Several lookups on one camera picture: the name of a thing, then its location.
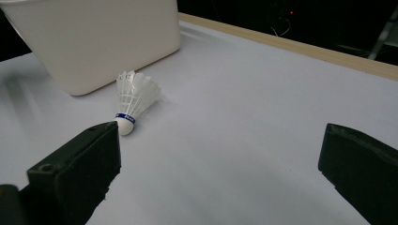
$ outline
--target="white plastic bin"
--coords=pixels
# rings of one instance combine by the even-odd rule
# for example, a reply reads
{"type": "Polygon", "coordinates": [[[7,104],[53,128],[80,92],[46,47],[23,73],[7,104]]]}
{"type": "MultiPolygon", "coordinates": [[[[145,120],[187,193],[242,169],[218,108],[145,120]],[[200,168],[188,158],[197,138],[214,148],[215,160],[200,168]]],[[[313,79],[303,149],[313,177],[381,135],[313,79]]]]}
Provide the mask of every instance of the white plastic bin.
{"type": "Polygon", "coordinates": [[[0,7],[73,96],[159,60],[180,43],[176,0],[0,0],[0,7]]]}

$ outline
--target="shuttlecock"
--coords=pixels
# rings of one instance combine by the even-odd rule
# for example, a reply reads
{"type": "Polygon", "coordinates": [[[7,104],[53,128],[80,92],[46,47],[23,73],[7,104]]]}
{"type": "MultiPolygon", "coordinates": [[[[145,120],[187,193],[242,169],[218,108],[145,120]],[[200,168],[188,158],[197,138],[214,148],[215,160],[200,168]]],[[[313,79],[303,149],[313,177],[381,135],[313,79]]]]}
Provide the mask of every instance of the shuttlecock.
{"type": "Polygon", "coordinates": [[[116,79],[118,112],[115,121],[119,134],[132,132],[135,120],[158,99],[161,89],[143,73],[123,72],[116,79]]]}

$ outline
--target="white table surface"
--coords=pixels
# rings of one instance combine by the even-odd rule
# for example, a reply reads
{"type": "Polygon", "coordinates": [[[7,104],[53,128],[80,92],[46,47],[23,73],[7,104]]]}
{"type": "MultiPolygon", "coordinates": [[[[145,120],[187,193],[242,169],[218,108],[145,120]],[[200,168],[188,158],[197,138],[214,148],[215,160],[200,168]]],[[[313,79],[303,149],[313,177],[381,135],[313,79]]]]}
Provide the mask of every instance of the white table surface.
{"type": "MultiPolygon", "coordinates": [[[[398,82],[181,22],[140,71],[161,99],[120,138],[121,174],[88,224],[367,224],[317,169],[327,123],[398,147],[398,82]]],[[[0,184],[113,120],[116,86],[71,97],[35,55],[0,63],[0,184]]]]}

